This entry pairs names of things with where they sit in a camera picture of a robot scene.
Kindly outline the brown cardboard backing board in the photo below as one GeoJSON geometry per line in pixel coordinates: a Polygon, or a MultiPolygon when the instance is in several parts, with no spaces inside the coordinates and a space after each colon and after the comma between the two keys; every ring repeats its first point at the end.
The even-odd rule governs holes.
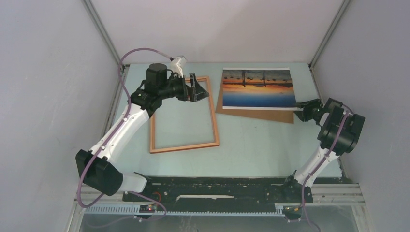
{"type": "Polygon", "coordinates": [[[236,110],[236,109],[223,109],[222,108],[222,87],[220,87],[217,106],[215,112],[218,114],[248,117],[255,119],[263,119],[269,121],[294,123],[293,111],[270,111],[270,110],[236,110]]]}

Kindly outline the sunset photo print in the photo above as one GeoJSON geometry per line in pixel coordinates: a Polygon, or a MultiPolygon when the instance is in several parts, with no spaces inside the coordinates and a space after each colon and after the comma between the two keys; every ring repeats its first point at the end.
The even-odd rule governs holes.
{"type": "Polygon", "coordinates": [[[290,68],[223,68],[222,108],[296,110],[290,68]]]}

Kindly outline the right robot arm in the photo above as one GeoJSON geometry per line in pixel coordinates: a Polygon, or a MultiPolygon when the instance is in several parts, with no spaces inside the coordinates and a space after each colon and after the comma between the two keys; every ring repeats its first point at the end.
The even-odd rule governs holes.
{"type": "Polygon", "coordinates": [[[301,121],[314,120],[320,127],[317,136],[319,145],[305,164],[288,176],[282,185],[281,195],[287,202],[307,199],[308,190],[325,167],[354,150],[366,120],[332,98],[326,103],[320,99],[299,102],[296,107],[295,115],[301,121]]]}

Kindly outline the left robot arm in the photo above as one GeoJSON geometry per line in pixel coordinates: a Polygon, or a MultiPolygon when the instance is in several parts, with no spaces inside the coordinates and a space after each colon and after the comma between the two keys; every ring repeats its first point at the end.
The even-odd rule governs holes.
{"type": "Polygon", "coordinates": [[[123,190],[134,191],[141,201],[151,199],[153,188],[147,185],[147,179],[141,174],[123,174],[115,163],[134,134],[161,107],[163,100],[176,98],[198,102],[210,96],[197,81],[195,73],[191,72],[187,80],[180,71],[178,67],[169,69],[161,63],[149,65],[145,79],[130,94],[120,118],[96,145],[77,152],[75,161],[81,184],[107,196],[123,190]]]}

